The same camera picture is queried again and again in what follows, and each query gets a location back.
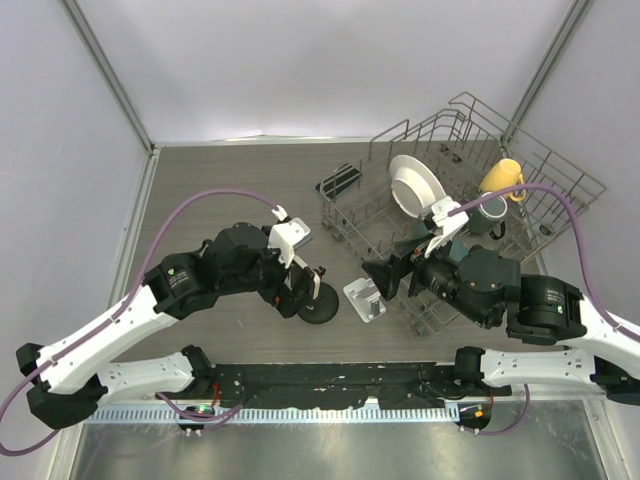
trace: wire dish rack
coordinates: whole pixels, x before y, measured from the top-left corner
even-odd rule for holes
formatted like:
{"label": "wire dish rack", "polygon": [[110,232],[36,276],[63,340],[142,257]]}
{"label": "wire dish rack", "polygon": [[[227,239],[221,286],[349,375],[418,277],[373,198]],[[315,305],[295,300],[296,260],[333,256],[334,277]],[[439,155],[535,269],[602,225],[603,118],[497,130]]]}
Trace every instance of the wire dish rack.
{"label": "wire dish rack", "polygon": [[[518,161],[526,182],[560,190],[578,214],[606,190],[574,163],[463,92],[449,101],[449,108],[421,122],[403,120],[376,135],[367,155],[339,167],[321,182],[323,226],[362,261],[387,258],[395,242],[424,233],[420,231],[424,227],[404,214],[391,195],[389,165],[400,154],[422,161],[447,194],[461,204],[479,196],[478,185],[502,158]],[[345,174],[353,168],[360,172],[357,181]],[[505,223],[506,234],[498,241],[466,231],[458,239],[467,248],[482,244],[518,259],[524,272],[536,273],[537,264],[532,260],[570,227],[562,204],[540,191],[527,192],[520,203],[509,201]],[[430,292],[408,298],[408,286],[409,277],[389,303],[407,315],[418,333],[438,333],[459,316]]]}

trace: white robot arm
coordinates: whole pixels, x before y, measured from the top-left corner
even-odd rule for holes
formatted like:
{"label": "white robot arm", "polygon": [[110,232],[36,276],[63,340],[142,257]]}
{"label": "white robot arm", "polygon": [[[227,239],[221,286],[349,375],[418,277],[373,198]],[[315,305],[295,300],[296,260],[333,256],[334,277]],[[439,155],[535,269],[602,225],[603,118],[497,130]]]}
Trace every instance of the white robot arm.
{"label": "white robot arm", "polygon": [[434,203],[423,219],[430,233],[396,244],[387,260],[364,262],[364,270],[386,300],[397,283],[412,274],[409,295],[429,290],[483,328],[502,325],[524,343],[564,345],[571,350],[509,353],[464,347],[456,355],[461,380],[490,387],[555,384],[604,390],[621,403],[640,405],[640,327],[611,317],[605,321],[577,288],[553,277],[521,275],[520,263],[476,246],[460,262],[447,244],[468,221],[450,197]]}
{"label": "white robot arm", "polygon": [[[149,335],[213,307],[223,295],[255,291],[285,318],[298,314],[313,324],[333,318],[338,297],[321,282],[325,270],[312,270],[295,253],[310,240],[310,229],[281,208],[274,213],[276,225],[237,223],[195,252],[166,257],[146,273],[132,303],[115,320],[120,302],[52,345],[18,349],[24,375],[52,362],[27,393],[32,413],[58,429],[107,403],[156,392],[201,396],[212,384],[213,368],[197,347],[153,360],[109,362]],[[105,322],[106,328],[56,361],[65,348]]]}

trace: white bowl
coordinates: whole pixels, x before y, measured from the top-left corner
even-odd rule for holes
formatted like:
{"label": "white bowl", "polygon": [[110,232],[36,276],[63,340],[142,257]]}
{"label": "white bowl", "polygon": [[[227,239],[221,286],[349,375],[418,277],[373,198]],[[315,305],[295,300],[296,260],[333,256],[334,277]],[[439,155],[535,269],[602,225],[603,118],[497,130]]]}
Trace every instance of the white bowl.
{"label": "white bowl", "polygon": [[447,195],[433,172],[409,155],[396,156],[389,173],[393,198],[410,217],[418,218],[432,203]]}

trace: yellow cup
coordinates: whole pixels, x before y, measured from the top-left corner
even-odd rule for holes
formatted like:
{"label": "yellow cup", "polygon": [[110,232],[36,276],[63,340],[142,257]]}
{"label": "yellow cup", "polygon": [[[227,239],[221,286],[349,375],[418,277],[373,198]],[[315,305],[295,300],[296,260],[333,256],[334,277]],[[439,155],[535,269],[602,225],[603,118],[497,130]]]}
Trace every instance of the yellow cup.
{"label": "yellow cup", "polygon": [[[483,192],[495,192],[518,183],[524,183],[520,164],[510,158],[503,158],[491,167],[491,170],[489,170],[489,173],[480,184],[480,190]],[[509,197],[514,202],[521,202],[526,195],[527,192],[523,190],[520,196],[514,195],[514,192],[507,193],[504,196]]]}

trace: black mug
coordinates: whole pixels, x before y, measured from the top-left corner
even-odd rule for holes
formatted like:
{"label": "black mug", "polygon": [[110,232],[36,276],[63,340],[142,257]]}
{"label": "black mug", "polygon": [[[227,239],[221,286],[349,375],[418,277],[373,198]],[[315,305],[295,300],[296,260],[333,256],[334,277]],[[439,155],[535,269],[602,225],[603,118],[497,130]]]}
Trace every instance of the black mug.
{"label": "black mug", "polygon": [[[502,197],[487,200],[469,213],[467,229],[475,234],[488,233],[493,240],[500,240],[507,232],[503,219],[507,216],[508,208],[507,201]],[[500,225],[500,233],[495,233],[496,225]]]}

